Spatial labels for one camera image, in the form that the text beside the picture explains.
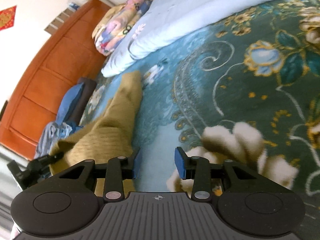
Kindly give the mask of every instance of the bed sheet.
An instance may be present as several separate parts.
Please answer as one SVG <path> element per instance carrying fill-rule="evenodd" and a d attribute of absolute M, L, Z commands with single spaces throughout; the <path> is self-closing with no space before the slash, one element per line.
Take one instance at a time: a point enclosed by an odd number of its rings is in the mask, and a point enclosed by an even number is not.
<path fill-rule="evenodd" d="M 132 142 L 142 153 L 136 190 L 190 189 L 190 181 L 175 175 L 177 146 L 189 155 L 223 161 L 225 153 L 202 148 L 207 129 L 207 136 L 235 159 L 246 162 L 241 153 L 234 155 L 244 145 L 249 158 L 257 157 L 253 168 L 300 194 L 306 216 L 298 235 L 320 239 L 319 7 L 320 0 L 262 3 L 186 35 L 127 69 L 144 76 Z M 105 108 L 121 74 L 108 86 L 110 80 L 100 78 L 87 122 Z"/>
<path fill-rule="evenodd" d="M 105 77 L 121 73 L 136 60 L 233 13 L 270 0 L 154 0 L 148 12 L 106 61 Z"/>

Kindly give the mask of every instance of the headboard panel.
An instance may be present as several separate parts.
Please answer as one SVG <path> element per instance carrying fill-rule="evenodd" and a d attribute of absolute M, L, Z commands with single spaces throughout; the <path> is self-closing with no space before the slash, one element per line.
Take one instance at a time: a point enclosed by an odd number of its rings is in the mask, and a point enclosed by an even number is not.
<path fill-rule="evenodd" d="M 5 109 L 0 143 L 32 160 L 46 124 L 54 121 L 64 94 L 80 77 L 94 79 L 105 57 L 91 34 L 110 7 L 99 0 L 81 6 L 32 60 Z"/>

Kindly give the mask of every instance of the paisley pattern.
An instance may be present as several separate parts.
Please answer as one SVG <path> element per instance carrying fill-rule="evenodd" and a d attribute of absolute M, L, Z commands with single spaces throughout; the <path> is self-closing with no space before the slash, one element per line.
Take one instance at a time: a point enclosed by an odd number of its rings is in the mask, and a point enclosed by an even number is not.
<path fill-rule="evenodd" d="M 143 156 L 137 190 L 168 190 L 175 147 L 202 147 L 208 128 L 233 138 L 236 124 L 246 123 L 263 138 L 263 174 L 279 181 L 279 171 L 290 172 L 283 185 L 306 204 L 298 235 L 320 239 L 319 7 L 319 0 L 266 2 L 197 30 L 126 70 L 139 69 L 145 84 L 133 139 Z M 120 79 L 101 92 L 97 107 L 106 105 Z"/>

